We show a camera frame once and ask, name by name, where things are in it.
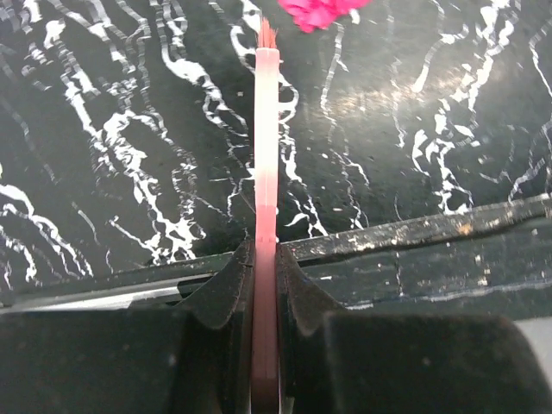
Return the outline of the pink hand brush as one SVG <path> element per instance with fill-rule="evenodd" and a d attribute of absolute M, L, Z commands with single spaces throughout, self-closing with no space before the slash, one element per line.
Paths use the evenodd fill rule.
<path fill-rule="evenodd" d="M 254 315 L 251 412 L 279 411 L 276 220 L 279 184 L 279 50 L 260 19 L 254 73 Z"/>

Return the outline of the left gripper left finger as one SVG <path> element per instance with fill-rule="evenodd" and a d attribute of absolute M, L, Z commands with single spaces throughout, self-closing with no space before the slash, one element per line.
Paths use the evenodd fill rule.
<path fill-rule="evenodd" d="M 174 306 L 2 315 L 2 412 L 248 412 L 253 255 Z"/>

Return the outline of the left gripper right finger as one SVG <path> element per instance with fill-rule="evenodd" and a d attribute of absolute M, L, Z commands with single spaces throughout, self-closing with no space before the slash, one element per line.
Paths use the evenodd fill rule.
<path fill-rule="evenodd" d="M 366 314 L 276 253 L 280 400 L 287 413 L 548 413 L 529 341 L 495 316 Z"/>

